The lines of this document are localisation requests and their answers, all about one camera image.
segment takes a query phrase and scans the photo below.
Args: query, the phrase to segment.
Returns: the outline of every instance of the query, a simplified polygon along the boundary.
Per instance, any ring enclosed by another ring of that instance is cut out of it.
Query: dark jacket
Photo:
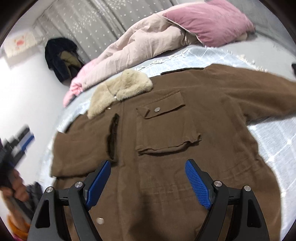
[[[93,119],[81,115],[67,133],[57,134],[52,175],[64,178],[57,179],[56,187],[70,187],[112,158],[108,136],[117,113],[118,161],[90,210],[93,220],[105,220],[104,225],[95,223],[103,240],[194,240],[207,210],[185,175],[185,162],[192,158],[213,180],[238,189],[249,185],[270,240],[278,241],[280,190],[246,122],[295,112],[296,83],[218,64],[165,73],[151,81],[150,92],[113,103]],[[75,233],[72,224],[69,229]]]
[[[67,51],[77,58],[77,45],[67,38],[55,38],[48,40],[45,47],[45,59],[49,69],[53,69],[56,77],[60,82],[67,79],[72,79],[76,75],[72,75],[69,71],[69,67],[65,61],[61,59],[61,53]],[[75,66],[76,74],[81,69]]]

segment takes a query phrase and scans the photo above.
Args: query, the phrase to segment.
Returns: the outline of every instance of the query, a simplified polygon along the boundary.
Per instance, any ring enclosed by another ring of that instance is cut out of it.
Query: pocket flap
[[[180,91],[178,91],[172,92],[162,97],[160,100],[154,101],[148,105],[139,106],[137,107],[137,111],[144,119],[150,119],[184,105],[185,103],[183,101],[182,95]]]

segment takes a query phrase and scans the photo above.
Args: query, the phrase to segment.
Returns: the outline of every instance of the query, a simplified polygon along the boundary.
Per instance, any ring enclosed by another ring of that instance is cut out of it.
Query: bed
[[[255,34],[249,36],[245,42],[228,44],[222,48],[190,45],[179,50],[165,52],[134,68],[152,77],[174,69],[206,67],[212,63],[219,63],[269,71],[296,81],[291,68],[293,61],[296,61],[296,57],[280,44],[263,35]],[[88,110],[90,98],[95,89],[96,86],[83,92],[58,118],[52,139],[40,164],[41,172],[38,182],[43,188],[52,185],[54,181],[54,178],[49,175],[56,131],[65,131],[79,114],[84,114]],[[278,180],[281,190],[282,240],[296,219],[296,205],[294,205],[296,193],[293,192],[296,182],[296,116],[289,116],[283,120],[269,118],[259,123],[250,123],[248,128],[259,144],[260,155],[272,168]]]

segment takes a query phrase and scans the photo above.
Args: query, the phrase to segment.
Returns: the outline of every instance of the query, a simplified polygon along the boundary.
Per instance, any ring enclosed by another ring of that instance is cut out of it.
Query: beige fur collar
[[[88,118],[102,113],[115,101],[139,95],[152,90],[153,84],[145,73],[126,69],[121,76],[99,84],[91,97]]]

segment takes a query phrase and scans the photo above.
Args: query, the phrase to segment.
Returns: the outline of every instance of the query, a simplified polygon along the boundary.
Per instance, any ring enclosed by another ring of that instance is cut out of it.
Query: pink comforter
[[[173,6],[167,10],[152,14],[131,26],[116,42],[108,46],[96,59],[86,64],[71,82],[64,97],[67,106],[70,100],[83,90],[165,51],[181,48],[197,42],[182,28],[168,22],[162,14],[168,10],[195,3]]]

